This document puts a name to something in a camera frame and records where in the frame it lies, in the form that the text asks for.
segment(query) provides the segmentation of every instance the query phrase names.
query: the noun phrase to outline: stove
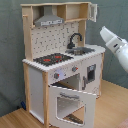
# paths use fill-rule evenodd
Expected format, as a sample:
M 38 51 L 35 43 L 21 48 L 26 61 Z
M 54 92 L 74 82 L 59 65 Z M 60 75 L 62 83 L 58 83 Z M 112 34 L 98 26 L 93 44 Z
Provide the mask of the stove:
M 73 59 L 73 57 L 70 57 L 61 53 L 54 53 L 51 55 L 36 58 L 33 61 L 48 67 L 57 63 L 67 61 L 69 59 Z

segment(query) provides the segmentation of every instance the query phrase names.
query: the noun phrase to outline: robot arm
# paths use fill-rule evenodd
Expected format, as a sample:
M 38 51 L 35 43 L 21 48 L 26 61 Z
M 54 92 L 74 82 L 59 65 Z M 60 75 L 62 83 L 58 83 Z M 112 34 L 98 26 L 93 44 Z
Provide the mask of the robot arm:
M 106 43 L 106 46 L 118 58 L 120 64 L 128 72 L 128 42 L 112 33 L 106 27 L 100 31 L 100 35 Z

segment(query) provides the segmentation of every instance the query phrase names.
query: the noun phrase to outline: cabinet door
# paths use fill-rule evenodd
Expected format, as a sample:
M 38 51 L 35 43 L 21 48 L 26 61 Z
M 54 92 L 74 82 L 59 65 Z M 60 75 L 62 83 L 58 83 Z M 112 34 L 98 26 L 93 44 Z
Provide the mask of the cabinet door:
M 96 22 L 96 16 L 97 16 L 97 4 L 91 4 L 89 3 L 88 7 L 88 19 Z
M 99 95 L 102 54 L 85 59 L 82 62 L 82 90 Z
M 93 128 L 96 95 L 66 89 L 49 87 L 49 120 L 50 124 L 59 128 Z M 74 117 L 73 112 L 84 108 L 83 120 Z

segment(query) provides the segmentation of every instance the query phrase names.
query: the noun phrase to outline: black knob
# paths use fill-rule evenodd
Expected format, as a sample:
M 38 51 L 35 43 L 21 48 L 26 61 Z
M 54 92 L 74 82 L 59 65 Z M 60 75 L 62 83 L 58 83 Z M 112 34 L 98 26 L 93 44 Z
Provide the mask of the black knob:
M 73 67 L 72 71 L 75 72 L 78 68 L 77 67 Z
M 54 78 L 55 78 L 55 79 L 58 79 L 58 78 L 59 78 L 59 74 L 58 74 L 58 73 L 55 73 L 55 74 L 54 74 Z

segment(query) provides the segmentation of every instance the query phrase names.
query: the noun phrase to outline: faucet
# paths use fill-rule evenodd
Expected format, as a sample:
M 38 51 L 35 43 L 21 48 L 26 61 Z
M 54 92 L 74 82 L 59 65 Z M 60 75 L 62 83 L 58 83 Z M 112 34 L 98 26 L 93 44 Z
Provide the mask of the faucet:
M 82 35 L 81 35 L 80 33 L 74 33 L 74 34 L 71 36 L 71 38 L 70 38 L 70 43 L 69 43 L 68 46 L 67 46 L 68 49 L 72 49 L 73 47 L 75 47 L 75 44 L 73 44 L 73 42 L 72 42 L 72 39 L 73 39 L 73 37 L 74 37 L 75 35 L 80 36 L 80 41 L 82 41 Z

